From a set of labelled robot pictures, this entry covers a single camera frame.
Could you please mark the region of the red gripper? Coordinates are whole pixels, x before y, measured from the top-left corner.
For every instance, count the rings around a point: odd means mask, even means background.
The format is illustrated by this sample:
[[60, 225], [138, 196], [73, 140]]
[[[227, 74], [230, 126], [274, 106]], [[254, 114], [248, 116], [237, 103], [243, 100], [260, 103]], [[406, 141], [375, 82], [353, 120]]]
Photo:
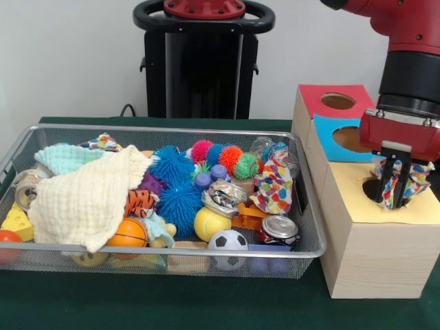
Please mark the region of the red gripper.
[[[375, 160], [375, 174], [379, 179], [375, 202], [388, 209], [399, 209], [410, 177], [412, 158], [425, 162], [435, 162], [439, 159], [439, 121], [392, 111], [367, 109], [360, 122], [360, 143], [384, 157], [383, 160]], [[398, 151], [397, 159], [401, 162], [396, 200], [393, 195], [393, 167], [396, 154], [392, 150]], [[390, 197], [385, 198], [387, 186]]]

